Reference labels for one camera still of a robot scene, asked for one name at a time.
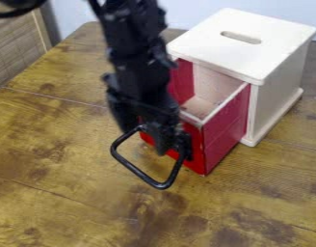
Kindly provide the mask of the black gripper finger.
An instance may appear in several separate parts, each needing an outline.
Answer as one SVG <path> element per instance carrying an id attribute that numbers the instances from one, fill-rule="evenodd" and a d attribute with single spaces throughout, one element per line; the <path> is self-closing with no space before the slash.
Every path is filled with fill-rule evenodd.
<path id="1" fill-rule="evenodd" d="M 127 133 L 139 125 L 138 116 L 134 113 L 132 105 L 123 96 L 115 94 L 114 92 L 107 93 L 107 99 L 116 123 L 119 124 L 123 133 Z"/>
<path id="2" fill-rule="evenodd" d="M 184 131 L 180 123 L 148 122 L 147 133 L 154 138 L 158 155 L 179 150 L 183 145 Z"/>

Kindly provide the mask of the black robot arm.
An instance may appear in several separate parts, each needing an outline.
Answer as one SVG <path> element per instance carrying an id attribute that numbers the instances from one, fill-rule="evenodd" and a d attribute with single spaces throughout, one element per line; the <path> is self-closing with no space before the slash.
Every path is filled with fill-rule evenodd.
<path id="1" fill-rule="evenodd" d="M 123 132 L 142 129 L 158 154 L 187 149 L 179 103 L 168 92 L 171 60 L 162 36 L 166 11 L 158 0 L 88 0 L 100 21 L 114 71 L 103 75 L 111 112 Z"/>

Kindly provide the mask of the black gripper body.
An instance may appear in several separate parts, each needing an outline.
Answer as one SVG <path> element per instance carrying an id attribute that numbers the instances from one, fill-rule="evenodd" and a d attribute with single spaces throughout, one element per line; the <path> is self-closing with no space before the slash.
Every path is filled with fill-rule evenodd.
<path id="1" fill-rule="evenodd" d="M 180 122 L 179 104 L 167 91 L 170 70 L 176 68 L 168 55 L 144 52 L 120 56 L 112 52 L 108 58 L 115 72 L 103 75 L 107 93 L 114 92 L 130 101 L 138 122 Z"/>

